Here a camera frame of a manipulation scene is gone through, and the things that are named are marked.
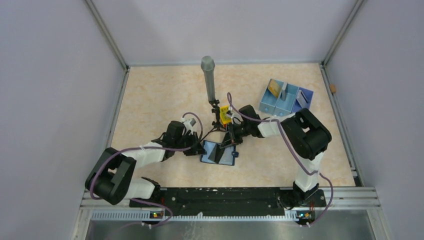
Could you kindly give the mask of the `dark blue card holder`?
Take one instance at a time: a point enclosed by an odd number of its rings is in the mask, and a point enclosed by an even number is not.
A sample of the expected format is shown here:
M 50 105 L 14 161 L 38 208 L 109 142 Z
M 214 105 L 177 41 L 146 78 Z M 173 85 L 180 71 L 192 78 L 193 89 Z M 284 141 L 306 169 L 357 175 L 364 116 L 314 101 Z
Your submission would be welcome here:
M 199 158 L 201 163 L 234 166 L 236 158 L 239 157 L 239 152 L 236 151 L 235 145 L 221 148 L 217 142 L 204 140 L 202 147 L 205 150 L 205 154 L 202 154 Z

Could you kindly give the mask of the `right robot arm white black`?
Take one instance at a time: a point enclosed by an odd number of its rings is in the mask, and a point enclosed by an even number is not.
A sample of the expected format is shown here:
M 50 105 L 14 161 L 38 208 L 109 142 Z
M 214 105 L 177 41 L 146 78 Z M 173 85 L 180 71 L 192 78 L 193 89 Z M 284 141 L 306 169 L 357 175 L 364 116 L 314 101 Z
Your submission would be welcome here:
M 219 147 L 239 145 L 247 136 L 281 136 L 299 165 L 293 183 L 293 200 L 299 206 L 307 206 L 319 188 L 321 161 L 332 141 L 329 130 L 307 108 L 287 116 L 265 119 L 260 118 L 251 105 L 240 108 L 237 113 L 242 121 L 226 124 L 226 133 Z

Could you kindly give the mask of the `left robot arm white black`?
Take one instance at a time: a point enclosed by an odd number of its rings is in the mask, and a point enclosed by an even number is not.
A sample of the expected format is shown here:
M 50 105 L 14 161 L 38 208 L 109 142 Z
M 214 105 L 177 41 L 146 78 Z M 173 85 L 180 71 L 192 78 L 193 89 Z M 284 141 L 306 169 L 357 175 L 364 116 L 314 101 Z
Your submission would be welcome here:
M 147 177 L 135 179 L 135 170 L 161 163 L 176 152 L 186 156 L 205 154 L 199 135 L 194 131 L 194 118 L 171 121 L 162 135 L 138 147 L 117 150 L 106 148 L 85 181 L 85 189 L 94 200 L 105 200 L 117 205 L 125 198 L 134 198 L 141 191 L 141 200 L 149 207 L 160 202 L 159 184 Z

